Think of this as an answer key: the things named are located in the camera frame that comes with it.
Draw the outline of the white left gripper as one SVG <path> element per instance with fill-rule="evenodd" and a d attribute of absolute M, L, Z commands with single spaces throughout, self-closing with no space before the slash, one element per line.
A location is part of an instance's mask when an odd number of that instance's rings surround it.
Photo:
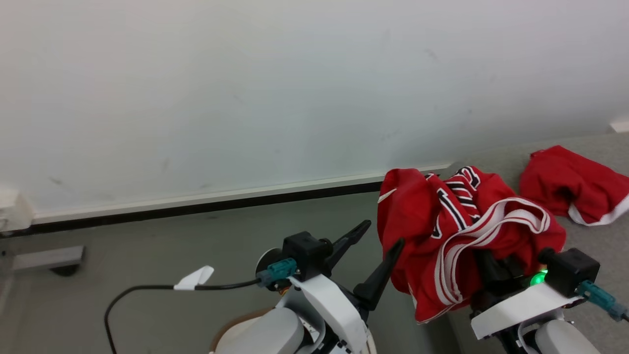
<path fill-rule="evenodd" d="M 375 340 L 366 321 L 340 287 L 326 276 L 346 252 L 369 230 L 372 222 L 364 220 L 348 233 L 331 242 L 323 239 L 323 275 L 307 281 L 289 278 L 291 287 L 277 303 L 276 308 L 286 308 L 296 314 L 299 323 L 307 323 L 317 337 L 313 344 L 297 349 L 297 354 L 375 354 Z M 369 277 L 353 289 L 353 296 L 366 311 L 374 311 L 402 254 L 405 240 L 398 239 L 384 253 L 382 262 Z"/>

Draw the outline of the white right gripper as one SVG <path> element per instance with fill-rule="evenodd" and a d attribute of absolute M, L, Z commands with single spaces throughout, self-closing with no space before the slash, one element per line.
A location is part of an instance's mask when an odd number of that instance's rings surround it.
<path fill-rule="evenodd" d="M 578 296 L 534 281 L 514 256 L 499 260 L 489 250 L 473 256 L 482 283 L 470 301 L 470 325 L 478 340 L 496 338 L 508 354 L 581 352 L 581 334 L 564 316 Z"/>

